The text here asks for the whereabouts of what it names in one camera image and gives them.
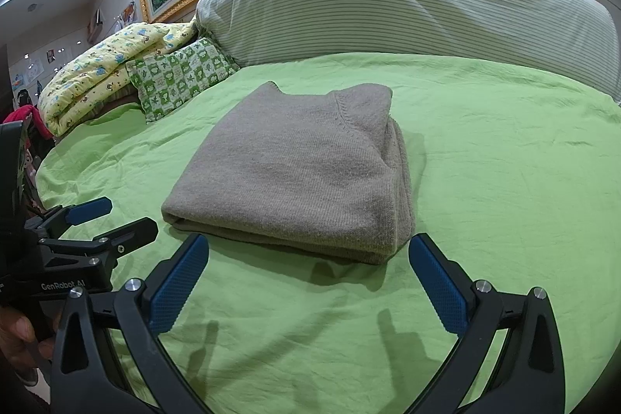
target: knit fabric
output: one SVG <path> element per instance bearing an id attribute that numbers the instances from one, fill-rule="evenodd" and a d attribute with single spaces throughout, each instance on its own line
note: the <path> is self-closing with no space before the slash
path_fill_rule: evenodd
<path id="1" fill-rule="evenodd" d="M 180 230 L 380 264 L 414 226 L 392 90 L 264 83 L 209 132 L 162 205 Z"/>

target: human hand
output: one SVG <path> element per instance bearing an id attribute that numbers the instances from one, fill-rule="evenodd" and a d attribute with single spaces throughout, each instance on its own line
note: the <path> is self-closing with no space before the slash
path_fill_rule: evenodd
<path id="1" fill-rule="evenodd" d="M 57 326 L 58 319 L 54 321 L 54 329 Z M 26 349 L 26 343 L 35 341 L 35 330 L 26 316 L 12 307 L 0 307 L 0 351 L 17 371 L 25 372 L 36 368 Z M 38 350 L 45 359 L 52 359 L 54 339 L 39 342 Z"/>

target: blue gripper pad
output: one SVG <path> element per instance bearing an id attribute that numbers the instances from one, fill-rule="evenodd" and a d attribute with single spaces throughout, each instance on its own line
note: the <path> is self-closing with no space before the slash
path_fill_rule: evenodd
<path id="1" fill-rule="evenodd" d="M 457 286 L 420 237 L 412 237 L 409 258 L 446 331 L 462 337 L 468 328 L 468 312 Z"/>
<path id="2" fill-rule="evenodd" d="M 64 220 L 67 222 L 67 225 L 81 225 L 95 218 L 105 216 L 112 210 L 113 203 L 108 197 L 96 198 L 69 209 L 64 216 Z"/>
<path id="3" fill-rule="evenodd" d="M 169 331 L 203 273 L 209 259 L 207 238 L 199 235 L 153 295 L 149 328 L 154 334 Z"/>

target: yellow quilt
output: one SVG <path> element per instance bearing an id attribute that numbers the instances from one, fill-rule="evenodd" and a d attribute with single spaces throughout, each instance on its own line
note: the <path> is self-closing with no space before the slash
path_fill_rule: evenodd
<path id="1" fill-rule="evenodd" d="M 197 32 L 188 23 L 135 23 L 89 49 L 52 78 L 38 102 L 41 118 L 54 136 L 78 124 L 85 114 L 130 83 L 128 60 L 173 52 Z"/>

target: green checkered pillow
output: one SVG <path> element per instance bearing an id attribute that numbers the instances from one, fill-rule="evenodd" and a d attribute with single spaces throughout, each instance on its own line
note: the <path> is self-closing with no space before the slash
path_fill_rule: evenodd
<path id="1" fill-rule="evenodd" d="M 169 55 L 128 62 L 125 68 L 138 89 L 147 121 L 163 118 L 239 70 L 233 59 L 209 38 L 201 38 Z"/>

